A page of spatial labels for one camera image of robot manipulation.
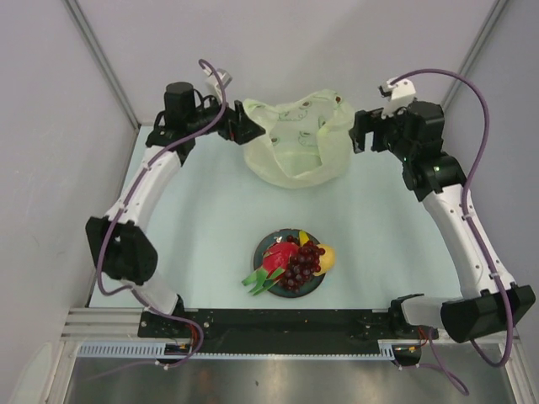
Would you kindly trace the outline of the red fake dragon fruit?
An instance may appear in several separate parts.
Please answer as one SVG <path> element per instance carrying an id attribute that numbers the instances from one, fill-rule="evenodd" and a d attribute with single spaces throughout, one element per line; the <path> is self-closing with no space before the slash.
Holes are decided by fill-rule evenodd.
<path id="1" fill-rule="evenodd" d="M 262 254 L 262 263 L 245 279 L 243 286 L 252 285 L 251 295 L 259 295 L 277 284 L 284 275 L 290 259 L 298 253 L 294 242 L 276 242 Z"/>

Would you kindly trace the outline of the yellow fake lemon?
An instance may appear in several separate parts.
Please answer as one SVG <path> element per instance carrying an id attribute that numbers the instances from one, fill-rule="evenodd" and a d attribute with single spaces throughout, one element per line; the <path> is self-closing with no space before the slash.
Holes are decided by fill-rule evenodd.
<path id="1" fill-rule="evenodd" d="M 332 247 L 326 244 L 317 245 L 319 255 L 318 255 L 318 266 L 315 271 L 315 276 L 321 276 L 326 274 L 330 269 L 333 268 L 336 259 L 336 253 Z"/>

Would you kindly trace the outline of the yellow fake banana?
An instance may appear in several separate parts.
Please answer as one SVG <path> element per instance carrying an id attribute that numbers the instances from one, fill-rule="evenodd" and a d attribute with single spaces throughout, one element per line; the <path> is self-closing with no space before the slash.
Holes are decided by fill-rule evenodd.
<path id="1" fill-rule="evenodd" d="M 300 230 L 298 232 L 298 241 L 301 247 L 304 247 L 304 246 L 310 247 L 310 246 L 315 246 L 317 244 L 310 238 L 309 234 L 303 230 Z"/>

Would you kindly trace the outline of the yellow-green plastic bag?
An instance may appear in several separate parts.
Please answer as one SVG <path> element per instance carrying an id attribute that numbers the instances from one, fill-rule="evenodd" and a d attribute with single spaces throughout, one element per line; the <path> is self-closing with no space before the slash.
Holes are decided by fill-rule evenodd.
<path id="1" fill-rule="evenodd" d="M 324 89 L 275 106 L 247 99 L 243 107 L 265 130 L 243 146 L 248 168 L 265 182 L 285 189 L 308 188 L 347 170 L 355 111 L 339 93 Z"/>

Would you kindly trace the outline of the red fake grapes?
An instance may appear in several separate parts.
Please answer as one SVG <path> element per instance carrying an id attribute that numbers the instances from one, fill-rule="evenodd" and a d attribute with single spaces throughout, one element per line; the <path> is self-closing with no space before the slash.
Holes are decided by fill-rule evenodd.
<path id="1" fill-rule="evenodd" d="M 299 295 L 307 293 L 307 287 L 317 288 L 323 280 L 323 275 L 315 276 L 318 266 L 319 251 L 317 245 L 299 245 L 298 238 L 288 237 L 287 242 L 294 242 L 299 246 L 298 253 L 291 257 L 288 267 L 277 285 L 288 292 Z"/>

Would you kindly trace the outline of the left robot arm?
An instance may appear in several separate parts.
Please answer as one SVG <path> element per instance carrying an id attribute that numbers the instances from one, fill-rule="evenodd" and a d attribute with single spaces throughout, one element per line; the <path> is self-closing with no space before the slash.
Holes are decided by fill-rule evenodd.
<path id="1" fill-rule="evenodd" d="M 157 114 L 133 179 L 104 216 L 90 217 L 85 226 L 101 294 L 130 291 L 159 313 L 157 327 L 170 337 L 185 329 L 186 316 L 180 296 L 157 272 L 157 251 L 146 234 L 157 202 L 197 137 L 217 133 L 244 145 L 264 134 L 241 102 L 228 104 L 226 82 L 211 78 L 208 83 L 213 92 L 206 97 L 188 82 L 166 87 L 164 109 Z"/>

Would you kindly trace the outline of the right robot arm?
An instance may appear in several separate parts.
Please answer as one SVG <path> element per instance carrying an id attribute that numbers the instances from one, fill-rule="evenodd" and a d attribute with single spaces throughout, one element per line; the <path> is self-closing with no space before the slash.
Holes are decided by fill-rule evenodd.
<path id="1" fill-rule="evenodd" d="M 502 332 L 510 313 L 514 323 L 536 301 L 529 285 L 518 285 L 499 261 L 476 216 L 460 163 L 443 151 L 444 112 L 438 104 L 413 101 L 401 114 L 385 117 L 381 109 L 358 111 L 350 130 L 355 152 L 373 135 L 374 152 L 391 152 L 403 165 L 403 181 L 429 212 L 451 255 L 461 298 L 444 300 L 424 295 L 399 298 L 400 309 L 388 326 L 407 338 L 419 325 L 443 328 L 457 343 Z"/>

